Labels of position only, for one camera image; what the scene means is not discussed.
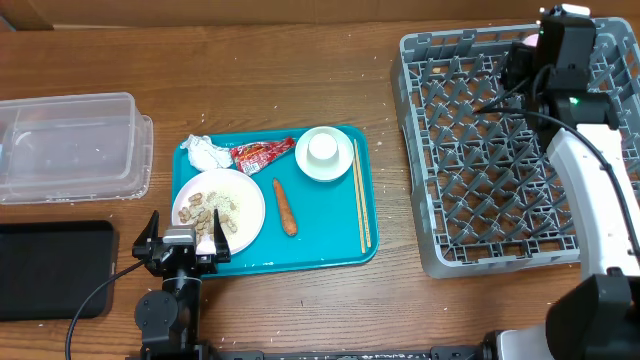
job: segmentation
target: gray plastic crate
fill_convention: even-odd
[[[595,20],[590,91],[605,91],[621,119],[623,153],[639,193],[638,45],[619,18]],[[520,25],[406,35],[391,83],[411,168],[424,271],[446,278],[578,261],[557,174],[524,119],[473,115],[503,90],[500,69]],[[518,96],[507,99],[521,107]]]

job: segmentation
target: teal serving tray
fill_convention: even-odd
[[[373,258],[378,251],[380,235],[367,140],[364,134],[353,126],[336,128],[347,134],[352,141],[358,141],[371,247],[362,253],[353,167],[335,181],[316,182],[298,168],[292,149],[251,176],[262,190],[266,204],[264,225],[258,237],[246,249],[232,255],[231,263],[220,264],[218,274],[205,277],[356,265]],[[218,146],[232,147],[256,141],[282,140],[287,136],[297,140],[307,130],[283,129],[219,134],[211,135],[211,140]],[[198,173],[199,171],[189,164],[187,150],[178,146],[173,154],[172,203],[182,186]],[[298,224],[298,234],[294,237],[288,236],[282,229],[273,191],[274,177],[282,184]]]

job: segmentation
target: white tissue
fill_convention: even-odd
[[[187,149],[189,163],[200,171],[228,168],[233,164],[229,149],[213,145],[208,136],[189,135],[180,148]]]

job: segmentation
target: transparent plastic bin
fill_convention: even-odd
[[[128,93],[0,101],[0,204],[134,199],[153,123]]]

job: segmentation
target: wood grain surface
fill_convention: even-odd
[[[0,99],[127,91],[153,119],[155,149],[151,188],[140,200],[6,206],[0,222],[109,220],[120,232],[122,270],[134,263],[131,245],[154,209],[161,232],[169,224],[172,154],[187,135],[352,124],[371,149],[378,254],[363,266],[207,281],[201,338],[221,350],[428,349],[540,323],[579,283],[578,265],[449,280],[422,271],[389,82],[405,34],[515,23],[521,21],[1,33]],[[136,353],[134,307],[159,288],[160,279],[144,269],[119,280],[111,312],[79,322],[74,359]],[[61,359],[68,325],[2,323],[0,358]]]

